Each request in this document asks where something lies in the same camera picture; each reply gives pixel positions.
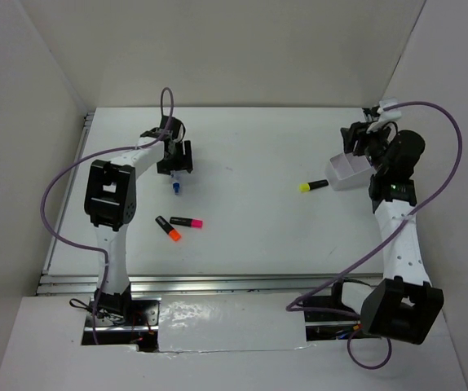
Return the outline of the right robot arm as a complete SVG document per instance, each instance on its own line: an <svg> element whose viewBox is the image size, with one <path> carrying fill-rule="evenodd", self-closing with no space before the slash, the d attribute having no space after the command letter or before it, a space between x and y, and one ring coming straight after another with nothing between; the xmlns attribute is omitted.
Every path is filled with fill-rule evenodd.
<svg viewBox="0 0 468 391"><path fill-rule="evenodd" d="M444 305L442 290L432 286L423 265L412 214L417 206L412 176L426 143L393 121L375 130L356 122L341 134L343 155L364 158L374 170L369 197L385 246L381 283L371 288L338 282L338 294L329 299L330 313L348 319L356 312L364 332L420 345Z"/></svg>

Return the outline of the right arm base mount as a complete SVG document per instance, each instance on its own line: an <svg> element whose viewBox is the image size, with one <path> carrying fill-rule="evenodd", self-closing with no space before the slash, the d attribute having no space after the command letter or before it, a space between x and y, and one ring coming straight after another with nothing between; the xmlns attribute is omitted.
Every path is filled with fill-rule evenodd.
<svg viewBox="0 0 468 391"><path fill-rule="evenodd" d="M354 310L331 296L313 296L295 306L302 310L306 340L347 340L360 326Z"/></svg>

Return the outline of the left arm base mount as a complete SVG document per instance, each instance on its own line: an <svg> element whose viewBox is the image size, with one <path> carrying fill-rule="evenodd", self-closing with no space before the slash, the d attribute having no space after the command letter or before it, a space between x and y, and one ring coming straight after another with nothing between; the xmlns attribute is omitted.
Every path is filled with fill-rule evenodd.
<svg viewBox="0 0 468 391"><path fill-rule="evenodd" d="M159 350L159 300L135 300L128 318L100 310L95 322L87 314L82 333L82 345L132 345L140 352Z"/></svg>

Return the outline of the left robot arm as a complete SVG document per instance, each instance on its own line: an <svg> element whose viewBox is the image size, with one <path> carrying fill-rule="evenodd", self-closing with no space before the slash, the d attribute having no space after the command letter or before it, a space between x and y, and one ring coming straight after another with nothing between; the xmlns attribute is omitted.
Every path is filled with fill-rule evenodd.
<svg viewBox="0 0 468 391"><path fill-rule="evenodd" d="M91 163L84 210L95 228L100 256L96 312L116 325L134 315L130 278L126 268L126 233L137 210L137 179L151 167L162 175L193 170L191 142L177 118L162 116L158 127L143 132L138 144L111 160Z"/></svg>

